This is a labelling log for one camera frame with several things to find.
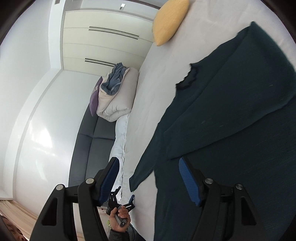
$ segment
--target sweater sleeve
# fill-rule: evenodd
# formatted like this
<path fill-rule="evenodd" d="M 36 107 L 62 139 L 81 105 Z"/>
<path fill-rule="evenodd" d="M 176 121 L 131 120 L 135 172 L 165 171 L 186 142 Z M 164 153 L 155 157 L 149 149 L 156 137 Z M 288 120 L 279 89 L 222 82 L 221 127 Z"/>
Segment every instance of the sweater sleeve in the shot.
<path fill-rule="evenodd" d="M 128 232 L 120 233 L 114 230 L 110 230 L 109 241 L 130 241 Z"/>

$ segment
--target white wardrobe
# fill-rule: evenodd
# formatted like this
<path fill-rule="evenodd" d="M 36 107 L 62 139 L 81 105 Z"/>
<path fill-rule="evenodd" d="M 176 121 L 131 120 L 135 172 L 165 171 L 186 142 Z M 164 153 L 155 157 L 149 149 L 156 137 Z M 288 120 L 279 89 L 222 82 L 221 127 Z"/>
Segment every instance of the white wardrobe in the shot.
<path fill-rule="evenodd" d="M 65 70 L 105 76 L 116 63 L 140 69 L 153 43 L 152 22 L 121 12 L 66 12 Z"/>

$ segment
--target drawer handle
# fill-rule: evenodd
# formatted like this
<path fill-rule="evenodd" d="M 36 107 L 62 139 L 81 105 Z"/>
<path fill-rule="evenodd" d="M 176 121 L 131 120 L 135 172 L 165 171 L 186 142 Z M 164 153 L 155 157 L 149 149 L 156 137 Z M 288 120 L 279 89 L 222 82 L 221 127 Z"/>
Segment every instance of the drawer handle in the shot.
<path fill-rule="evenodd" d="M 138 35 L 130 34 L 127 32 L 123 32 L 123 31 L 119 31 L 119 30 L 115 30 L 115 29 L 110 29 L 110 28 L 100 28 L 100 27 L 91 27 L 90 26 L 89 31 L 105 32 L 105 33 L 117 34 L 117 35 L 129 37 L 132 39 L 139 39 Z"/>
<path fill-rule="evenodd" d="M 113 64 L 113 63 L 100 61 L 100 60 L 96 60 L 96 59 L 91 59 L 91 58 L 85 58 L 84 61 L 89 62 L 89 63 L 94 63 L 94 64 L 102 64 L 102 65 L 106 65 L 106 66 L 110 66 L 110 67 L 115 66 L 115 64 Z"/>

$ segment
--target hand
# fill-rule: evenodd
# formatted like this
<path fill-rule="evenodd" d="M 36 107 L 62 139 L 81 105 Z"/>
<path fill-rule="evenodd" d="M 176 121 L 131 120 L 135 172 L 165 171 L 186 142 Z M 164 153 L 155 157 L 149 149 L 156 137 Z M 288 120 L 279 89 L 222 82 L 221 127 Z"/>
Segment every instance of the hand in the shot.
<path fill-rule="evenodd" d="M 110 213 L 110 217 L 109 217 L 110 225 L 114 231 L 124 233 L 128 229 L 129 224 L 131 223 L 131 217 L 128 214 L 128 210 L 125 206 L 121 206 L 121 209 L 119 209 L 118 212 L 119 212 L 118 214 L 119 217 L 125 218 L 127 220 L 126 225 L 124 227 L 120 227 L 120 225 L 116 221 L 115 215 L 117 213 L 117 208 L 114 208 Z"/>

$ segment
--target silver bolt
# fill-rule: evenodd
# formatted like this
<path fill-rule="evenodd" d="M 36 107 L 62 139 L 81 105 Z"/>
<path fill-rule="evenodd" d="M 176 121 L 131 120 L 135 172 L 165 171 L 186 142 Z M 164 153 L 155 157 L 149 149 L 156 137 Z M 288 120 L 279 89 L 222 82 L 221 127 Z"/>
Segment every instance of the silver bolt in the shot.
<path fill-rule="evenodd" d="M 211 178 L 206 178 L 206 179 L 205 179 L 205 183 L 207 183 L 207 184 L 212 184 L 212 183 L 213 183 L 213 179 L 211 179 Z"/>
<path fill-rule="evenodd" d="M 243 185 L 238 183 L 235 185 L 235 187 L 238 189 L 238 190 L 242 190 L 243 189 Z"/>
<path fill-rule="evenodd" d="M 62 184 L 57 185 L 57 187 L 56 187 L 56 189 L 57 189 L 58 191 L 62 190 L 63 188 L 64 188 L 64 186 L 63 186 Z"/>
<path fill-rule="evenodd" d="M 89 178 L 85 181 L 87 184 L 92 184 L 94 183 L 94 179 L 93 178 Z"/>

